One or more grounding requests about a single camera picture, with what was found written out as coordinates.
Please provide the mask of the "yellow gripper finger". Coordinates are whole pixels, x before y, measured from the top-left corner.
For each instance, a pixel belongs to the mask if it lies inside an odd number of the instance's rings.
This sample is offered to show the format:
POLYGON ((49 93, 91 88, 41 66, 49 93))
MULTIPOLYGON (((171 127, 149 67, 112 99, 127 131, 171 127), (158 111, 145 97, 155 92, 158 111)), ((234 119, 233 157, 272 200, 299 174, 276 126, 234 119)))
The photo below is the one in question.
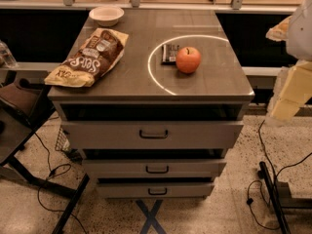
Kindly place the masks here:
POLYGON ((288 122, 311 98, 312 62, 299 60, 280 73, 267 116, 273 121, 288 122))

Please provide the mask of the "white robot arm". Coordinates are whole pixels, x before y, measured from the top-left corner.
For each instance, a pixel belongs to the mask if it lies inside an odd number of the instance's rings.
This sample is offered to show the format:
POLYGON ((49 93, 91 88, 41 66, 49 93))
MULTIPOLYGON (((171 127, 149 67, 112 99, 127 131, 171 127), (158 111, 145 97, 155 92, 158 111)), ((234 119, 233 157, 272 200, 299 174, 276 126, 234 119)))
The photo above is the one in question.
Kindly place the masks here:
POLYGON ((312 98, 312 0, 304 0, 291 16, 270 28, 266 37, 285 41, 287 53, 297 59, 268 111, 273 121, 288 122, 312 98))

